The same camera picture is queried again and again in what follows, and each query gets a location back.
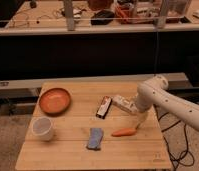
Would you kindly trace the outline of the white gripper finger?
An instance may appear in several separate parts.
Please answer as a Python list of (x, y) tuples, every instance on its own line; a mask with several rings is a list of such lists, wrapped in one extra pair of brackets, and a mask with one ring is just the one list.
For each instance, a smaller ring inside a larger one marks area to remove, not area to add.
[(138, 116), (138, 123), (137, 123), (136, 128), (139, 128), (140, 125), (147, 119), (147, 117), (148, 117), (147, 112), (140, 113), (139, 116)]

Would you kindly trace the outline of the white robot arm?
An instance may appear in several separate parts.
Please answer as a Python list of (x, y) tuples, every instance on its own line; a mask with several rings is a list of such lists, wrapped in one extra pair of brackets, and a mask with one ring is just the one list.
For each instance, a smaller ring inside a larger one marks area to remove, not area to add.
[(141, 82), (134, 100), (137, 110), (143, 113), (156, 104), (199, 132), (199, 105), (168, 93), (168, 86), (162, 75)]

